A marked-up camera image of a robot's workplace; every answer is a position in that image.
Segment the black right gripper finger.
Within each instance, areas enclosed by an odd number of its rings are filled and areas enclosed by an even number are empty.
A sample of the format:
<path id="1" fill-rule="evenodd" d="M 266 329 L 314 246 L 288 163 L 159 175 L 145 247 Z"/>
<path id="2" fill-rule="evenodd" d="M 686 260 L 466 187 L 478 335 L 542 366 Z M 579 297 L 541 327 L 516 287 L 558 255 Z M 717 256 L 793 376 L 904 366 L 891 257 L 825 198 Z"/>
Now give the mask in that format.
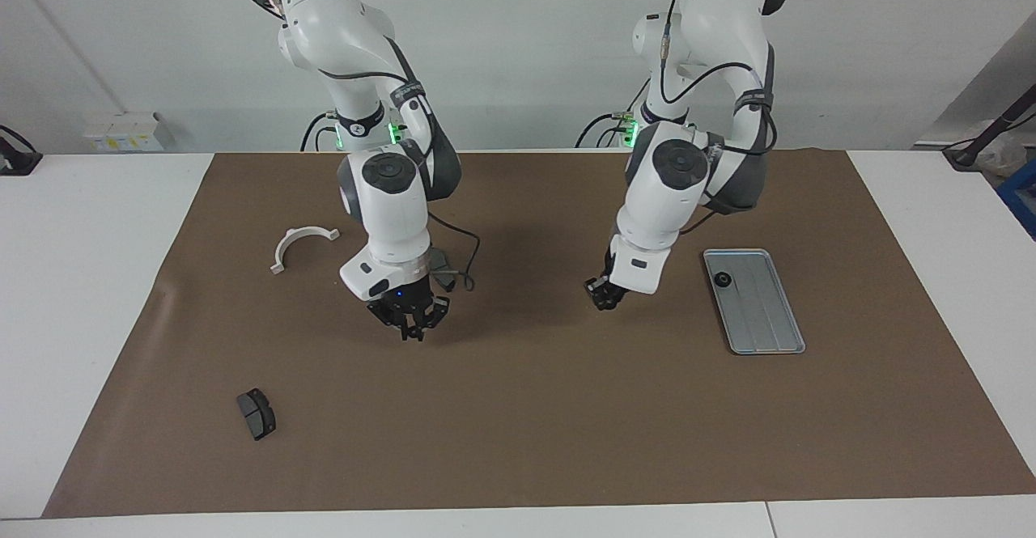
<path id="1" fill-rule="evenodd" d="M 412 320 L 414 320 L 412 336 L 418 341 L 424 340 L 429 329 L 436 328 L 441 320 L 444 320 L 450 312 L 450 305 L 451 299 L 430 299 L 425 308 L 415 308 L 414 313 L 412 313 Z"/>
<path id="2" fill-rule="evenodd" d="M 402 340 L 410 339 L 410 314 L 392 305 L 367 305 L 367 310 L 382 324 L 395 328 L 401 334 Z"/>

